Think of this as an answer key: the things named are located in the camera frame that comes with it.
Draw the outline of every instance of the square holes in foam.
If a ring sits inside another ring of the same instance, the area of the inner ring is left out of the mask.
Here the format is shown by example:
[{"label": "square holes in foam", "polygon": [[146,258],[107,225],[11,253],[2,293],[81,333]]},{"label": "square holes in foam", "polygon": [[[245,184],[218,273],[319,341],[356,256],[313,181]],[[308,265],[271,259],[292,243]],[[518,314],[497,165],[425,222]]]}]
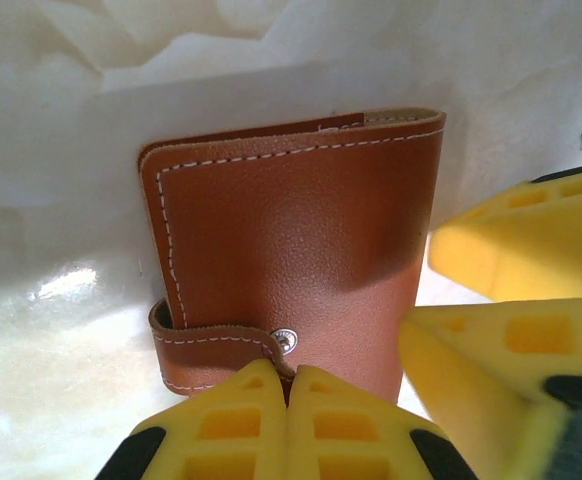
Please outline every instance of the square holes in foam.
[{"label": "square holes in foam", "polygon": [[247,390],[255,390],[264,387],[264,381],[260,377],[253,377],[243,385]]},{"label": "square holes in foam", "polygon": [[207,412],[202,419],[198,440],[225,440],[260,436],[260,409],[226,408]]},{"label": "square holes in foam", "polygon": [[184,480],[253,480],[255,453],[200,455],[185,463]]},{"label": "square holes in foam", "polygon": [[506,327],[505,345],[515,353],[568,355],[575,350],[568,315],[521,316]]},{"label": "square holes in foam", "polygon": [[309,386],[309,391],[314,393],[333,393],[333,389],[321,382],[312,382]]},{"label": "square holes in foam", "polygon": [[462,333],[467,329],[467,319],[464,317],[452,318],[444,322],[447,330],[453,333]]},{"label": "square holes in foam", "polygon": [[519,193],[509,198],[509,208],[522,208],[546,202],[549,196],[546,190],[531,190],[525,193]]},{"label": "square holes in foam", "polygon": [[320,480],[389,480],[391,466],[386,457],[324,456],[318,458]]},{"label": "square holes in foam", "polygon": [[560,187],[561,197],[575,197],[576,195],[582,195],[582,180],[577,182],[569,182]]},{"label": "square holes in foam", "polygon": [[313,417],[313,429],[318,440],[378,440],[378,429],[371,417],[360,412],[323,411]]}]

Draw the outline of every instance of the white stitching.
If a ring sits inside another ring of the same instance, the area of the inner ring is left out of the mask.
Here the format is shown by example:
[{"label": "white stitching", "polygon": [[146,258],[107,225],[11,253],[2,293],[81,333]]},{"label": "white stitching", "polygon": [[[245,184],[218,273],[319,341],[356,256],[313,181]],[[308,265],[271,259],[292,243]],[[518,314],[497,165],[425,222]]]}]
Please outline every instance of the white stitching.
[{"label": "white stitching", "polygon": [[154,338],[158,342],[162,343],[172,343],[174,345],[190,345],[193,343],[205,343],[205,342],[244,342],[244,343],[253,343],[255,345],[260,345],[266,352],[273,357],[273,352],[269,348],[268,345],[263,343],[260,340],[254,340],[252,338],[245,338],[245,337],[210,337],[210,338],[196,338],[195,340],[167,340],[166,338],[161,337],[156,332],[153,332]]},{"label": "white stitching", "polygon": [[[370,121],[374,121],[374,120],[380,121],[382,119],[371,119]],[[345,126],[340,127],[340,128],[345,128],[345,127],[351,126],[351,125],[356,125],[356,124],[345,125]],[[189,163],[182,163],[182,164],[178,164],[178,165],[171,165],[169,167],[166,167],[166,168],[163,168],[162,170],[160,170],[156,174],[156,182],[158,183],[158,195],[160,197],[160,206],[161,206],[161,210],[162,210],[162,218],[164,219],[164,223],[166,225],[167,242],[169,244],[169,254],[168,254],[167,261],[169,264],[169,272],[171,273],[171,277],[173,278],[173,281],[175,282],[178,303],[180,304],[180,311],[182,312],[182,316],[184,317],[184,328],[187,328],[188,324],[187,324],[187,320],[186,320],[186,313],[184,311],[184,303],[182,302],[182,295],[180,293],[180,282],[178,282],[178,278],[177,278],[177,276],[175,274],[175,270],[173,268],[173,239],[171,238],[171,230],[169,228],[169,219],[167,217],[167,211],[166,211],[166,207],[165,207],[164,191],[162,189],[162,181],[161,181],[162,174],[166,174],[166,173],[172,172],[174,170],[178,170],[180,168],[192,168],[192,167],[198,167],[198,166],[202,166],[202,165],[209,166],[209,165],[222,164],[222,163],[227,163],[227,162],[240,162],[240,161],[244,161],[244,160],[259,160],[259,159],[262,160],[262,159],[266,159],[266,158],[285,157],[285,156],[289,156],[289,155],[296,155],[299,153],[311,152],[311,151],[316,150],[316,149],[338,149],[338,148],[350,148],[350,147],[363,146],[363,145],[376,145],[379,143],[386,143],[386,142],[402,142],[402,141],[407,141],[407,140],[413,140],[416,138],[431,137],[433,135],[437,135],[438,133],[442,133],[443,130],[444,130],[444,128],[441,128],[441,129],[435,130],[433,132],[420,133],[420,134],[415,134],[415,135],[406,135],[403,137],[384,138],[381,140],[360,141],[360,142],[354,142],[354,143],[336,143],[336,144],[332,144],[332,145],[317,145],[317,146],[314,145],[312,147],[300,148],[300,149],[296,149],[296,150],[288,150],[288,151],[277,152],[277,153],[267,153],[267,154],[263,154],[263,155],[253,155],[253,156],[248,156],[248,157],[233,157],[233,158],[223,158],[223,159],[210,160],[210,161],[205,160],[203,162],[189,162]],[[176,144],[164,145],[161,147],[157,147],[153,150],[148,151],[144,155],[144,157],[140,160],[140,163],[142,163],[149,155],[152,155],[155,152],[159,152],[161,150],[177,148],[177,147],[181,147],[183,145],[189,145],[189,144],[184,142],[184,143],[176,143]]]},{"label": "white stitching", "polygon": [[176,385],[175,383],[171,383],[166,378],[162,377],[162,381],[171,388],[175,388],[176,390],[207,390],[209,388],[215,387],[214,385],[200,385],[197,387],[183,387],[181,385]]},{"label": "white stitching", "polygon": [[342,130],[344,128],[361,127],[363,125],[364,125],[364,122],[353,122],[353,123],[348,123],[346,125],[340,125],[339,127],[327,127],[327,128],[322,128],[322,125],[318,125],[318,132],[329,132],[329,131],[336,132],[336,131]]},{"label": "white stitching", "polygon": [[420,117],[377,117],[377,118],[367,118],[365,123],[373,123],[373,122],[389,122],[389,121],[407,121],[407,122],[415,122],[416,120],[420,120]]}]

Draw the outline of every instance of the leather strap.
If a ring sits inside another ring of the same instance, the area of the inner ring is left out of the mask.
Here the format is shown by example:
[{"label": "leather strap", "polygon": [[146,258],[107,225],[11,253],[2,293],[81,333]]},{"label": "leather strap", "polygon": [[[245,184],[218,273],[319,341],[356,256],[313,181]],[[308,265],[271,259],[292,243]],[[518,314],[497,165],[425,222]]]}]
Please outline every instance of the leather strap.
[{"label": "leather strap", "polygon": [[[268,357],[282,378],[307,363],[394,401],[444,121],[407,108],[146,147],[165,384],[195,394]],[[279,328],[299,337],[288,366]]]},{"label": "leather strap", "polygon": [[294,372],[284,363],[278,342],[257,328],[217,325],[174,330],[164,300],[151,309],[149,324],[162,380],[180,395],[211,388],[259,358],[269,358],[281,380],[293,381]]}]

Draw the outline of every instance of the brown leather wallet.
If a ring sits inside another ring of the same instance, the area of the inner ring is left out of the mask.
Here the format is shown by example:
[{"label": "brown leather wallet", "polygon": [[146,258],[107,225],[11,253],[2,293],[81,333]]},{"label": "brown leather wallet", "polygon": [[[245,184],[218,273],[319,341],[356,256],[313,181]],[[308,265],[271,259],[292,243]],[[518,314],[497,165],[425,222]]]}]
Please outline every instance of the brown leather wallet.
[{"label": "brown leather wallet", "polygon": [[167,387],[192,395],[264,356],[283,380],[311,364],[394,402],[444,121],[406,108],[146,147]]}]

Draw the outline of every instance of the white surface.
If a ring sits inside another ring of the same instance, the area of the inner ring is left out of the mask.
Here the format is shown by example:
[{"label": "white surface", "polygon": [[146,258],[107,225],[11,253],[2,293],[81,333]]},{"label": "white surface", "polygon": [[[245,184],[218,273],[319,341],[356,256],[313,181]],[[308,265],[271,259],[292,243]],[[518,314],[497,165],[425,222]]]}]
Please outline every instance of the white surface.
[{"label": "white surface", "polygon": [[449,112],[434,226],[582,165],[582,1],[0,0],[0,479],[92,478],[178,400],[140,146],[394,105]]}]

